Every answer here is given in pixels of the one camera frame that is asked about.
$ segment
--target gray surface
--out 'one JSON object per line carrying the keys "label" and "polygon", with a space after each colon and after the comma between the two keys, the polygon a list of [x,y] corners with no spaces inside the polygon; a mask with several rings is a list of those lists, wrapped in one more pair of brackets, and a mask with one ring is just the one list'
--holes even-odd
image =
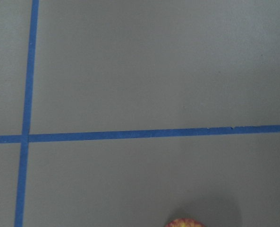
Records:
{"label": "gray surface", "polygon": [[0,0],[0,135],[20,134],[31,1]]}
{"label": "gray surface", "polygon": [[0,227],[14,223],[19,144],[0,144]]}
{"label": "gray surface", "polygon": [[25,227],[280,226],[280,134],[33,143]]}
{"label": "gray surface", "polygon": [[32,133],[280,124],[280,0],[42,0]]}

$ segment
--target blue line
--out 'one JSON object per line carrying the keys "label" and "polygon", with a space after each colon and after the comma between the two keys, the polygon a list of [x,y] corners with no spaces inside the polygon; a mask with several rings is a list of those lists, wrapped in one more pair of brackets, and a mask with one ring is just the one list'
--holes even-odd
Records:
{"label": "blue line", "polygon": [[31,125],[32,113],[32,97],[33,97],[33,80],[34,80],[34,64],[35,64],[35,48],[36,48],[36,33],[38,20],[39,0],[33,0],[30,34],[28,44],[27,69],[25,80],[25,102],[22,123],[20,161],[17,183],[17,198],[15,210],[15,227],[23,226],[23,214],[25,205],[25,183],[27,171],[27,157],[28,157],[28,137]]}
{"label": "blue line", "polygon": [[220,127],[220,128],[192,128],[192,129],[164,129],[140,131],[104,131],[82,133],[35,134],[29,136],[30,142],[76,141],[76,140],[111,140],[134,138],[157,138],[176,136],[207,136],[250,133],[280,132],[280,125]]}
{"label": "blue line", "polygon": [[0,136],[0,143],[20,143],[20,135]]}

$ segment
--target red and yellow object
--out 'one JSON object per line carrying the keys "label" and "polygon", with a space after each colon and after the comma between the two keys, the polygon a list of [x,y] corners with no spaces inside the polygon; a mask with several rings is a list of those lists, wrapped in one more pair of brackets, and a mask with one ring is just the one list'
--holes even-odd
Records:
{"label": "red and yellow object", "polygon": [[205,226],[193,219],[181,218],[168,223],[165,227],[205,227]]}

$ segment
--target horizontal blue tape strip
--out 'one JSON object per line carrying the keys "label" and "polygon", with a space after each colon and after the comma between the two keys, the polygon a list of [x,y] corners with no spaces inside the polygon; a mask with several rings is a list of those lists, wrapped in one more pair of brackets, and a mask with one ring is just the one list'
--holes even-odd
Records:
{"label": "horizontal blue tape strip", "polygon": [[20,143],[20,135],[0,136],[0,143]]}
{"label": "horizontal blue tape strip", "polygon": [[75,141],[75,140],[111,140],[156,138],[176,136],[207,136],[227,134],[250,134],[280,132],[280,125],[219,127],[219,128],[192,128],[192,129],[164,129],[140,131],[104,131],[82,133],[57,133],[29,135],[29,142]]}

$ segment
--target apple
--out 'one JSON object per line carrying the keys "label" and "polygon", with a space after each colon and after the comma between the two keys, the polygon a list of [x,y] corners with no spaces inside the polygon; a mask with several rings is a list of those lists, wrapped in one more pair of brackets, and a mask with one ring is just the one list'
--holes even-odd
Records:
{"label": "apple", "polygon": [[165,227],[205,227],[205,226],[190,218],[180,218],[168,223]]}

